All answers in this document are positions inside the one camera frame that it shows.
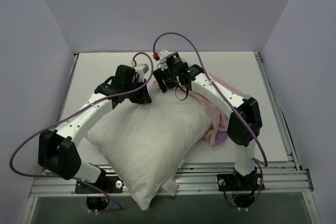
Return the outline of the white pillow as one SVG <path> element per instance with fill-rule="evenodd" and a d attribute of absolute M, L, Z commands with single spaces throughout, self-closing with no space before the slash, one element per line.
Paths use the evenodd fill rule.
<path fill-rule="evenodd" d="M 116 108 L 86 135 L 142 210 L 160 189 L 176 193 L 177 169 L 211 125 L 206 110 L 192 96 L 181 101 L 172 91 L 154 89 L 149 94 L 151 103 Z"/>

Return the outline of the purple Elsa print pillowcase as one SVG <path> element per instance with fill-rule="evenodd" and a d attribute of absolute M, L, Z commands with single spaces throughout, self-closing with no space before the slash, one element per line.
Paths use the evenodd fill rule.
<path fill-rule="evenodd" d="M 235 89 L 230 84 L 214 76 L 213 74 L 209 75 L 212 79 L 217 81 L 219 84 L 221 84 L 231 92 L 241 97 L 244 97 L 245 99 L 249 99 L 251 97 L 250 95 L 244 94 L 241 91 Z M 149 87 L 149 90 L 154 89 L 158 89 L 159 91 L 161 91 L 157 81 L 153 81 Z M 189 95 L 195 98 L 204 107 L 211 120 L 211 125 L 208 131 L 203 135 L 202 139 L 207 141 L 210 146 L 222 144 L 227 138 L 227 132 L 224 130 L 229 120 L 227 116 L 215 104 L 213 104 L 209 99 L 203 97 L 202 95 L 194 91 L 190 91 Z"/>

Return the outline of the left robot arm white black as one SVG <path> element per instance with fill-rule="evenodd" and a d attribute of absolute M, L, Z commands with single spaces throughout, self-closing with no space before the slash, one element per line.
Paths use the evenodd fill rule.
<path fill-rule="evenodd" d="M 151 103 L 145 83 L 148 71 L 147 64 L 119 65 L 115 75 L 96 87 L 74 117 L 66 119 L 52 131 L 41 133 L 38 164 L 65 180 L 84 180 L 92 191 L 102 191 L 107 181 L 105 171 L 82 161 L 77 148 L 91 128 L 124 100 L 136 104 Z"/>

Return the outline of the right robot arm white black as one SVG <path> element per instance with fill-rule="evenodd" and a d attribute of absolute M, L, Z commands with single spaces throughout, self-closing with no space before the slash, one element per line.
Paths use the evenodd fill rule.
<path fill-rule="evenodd" d="M 207 76 L 203 67 L 189 66 L 177 52 L 155 52 L 153 58 L 159 62 L 154 77 L 162 92 L 173 88 L 184 88 L 186 93 L 193 91 L 210 100 L 227 116 L 226 132 L 236 145 L 233 182 L 238 188 L 246 188 L 252 182 L 255 167 L 255 145 L 251 141 L 258 136 L 263 124 L 256 99 L 246 99 L 230 91 Z"/>

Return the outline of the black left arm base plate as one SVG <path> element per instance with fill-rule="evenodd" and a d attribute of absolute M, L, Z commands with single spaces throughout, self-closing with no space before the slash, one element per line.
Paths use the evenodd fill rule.
<path fill-rule="evenodd" d="M 103 183 L 95 183 L 95 187 L 105 193 L 119 194 L 123 191 L 123 180 L 118 176 L 107 176 Z M 82 182 L 76 182 L 75 194 L 97 194 L 98 191 Z"/>

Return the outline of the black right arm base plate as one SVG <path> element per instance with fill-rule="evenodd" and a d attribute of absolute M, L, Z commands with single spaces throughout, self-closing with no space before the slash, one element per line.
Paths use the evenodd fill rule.
<path fill-rule="evenodd" d="M 251 173 L 246 176 L 240 174 L 218 174 L 218 190 L 220 191 L 252 191 L 264 190 L 265 185 L 261 183 L 261 174 Z"/>

